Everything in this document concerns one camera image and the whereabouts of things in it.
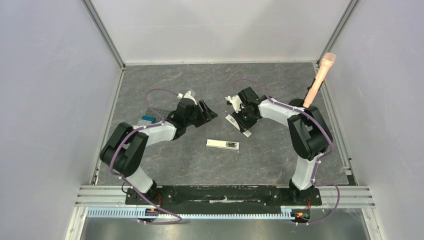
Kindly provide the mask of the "white remote control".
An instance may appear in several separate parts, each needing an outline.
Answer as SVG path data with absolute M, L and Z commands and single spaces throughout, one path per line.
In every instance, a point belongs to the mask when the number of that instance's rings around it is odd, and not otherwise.
M 226 150 L 236 150 L 238 151 L 240 149 L 240 143 L 238 143 L 238 149 L 235 148 L 229 148 L 226 147 L 226 142 L 235 142 L 235 141 L 225 141 L 225 140 L 214 140 L 214 139 L 207 139 L 206 146 L 211 148 L 219 148 L 219 149 L 226 149 Z

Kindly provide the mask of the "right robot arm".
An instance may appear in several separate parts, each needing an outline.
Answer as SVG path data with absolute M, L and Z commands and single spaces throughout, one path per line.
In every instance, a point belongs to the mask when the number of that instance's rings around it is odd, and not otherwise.
M 288 128 L 297 154 L 288 196 L 295 204 L 306 201 L 314 189 L 319 158 L 333 145 L 320 110 L 315 106 L 304 108 L 302 99 L 284 104 L 266 95 L 258 96 L 251 87 L 235 96 L 226 96 L 225 100 L 234 110 L 228 120 L 245 136 L 249 136 L 250 128 L 260 119 L 270 119 Z

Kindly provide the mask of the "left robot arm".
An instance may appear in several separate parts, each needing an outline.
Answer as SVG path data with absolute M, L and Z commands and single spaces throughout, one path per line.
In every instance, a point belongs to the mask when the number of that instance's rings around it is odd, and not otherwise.
M 113 174 L 123 177 L 138 190 L 137 197 L 144 204 L 152 204 L 157 198 L 154 188 L 157 184 L 141 167 L 146 147 L 177 140 L 188 127 L 198 128 L 217 117 L 202 99 L 184 97 L 164 122 L 146 126 L 120 123 L 100 151 L 99 158 Z

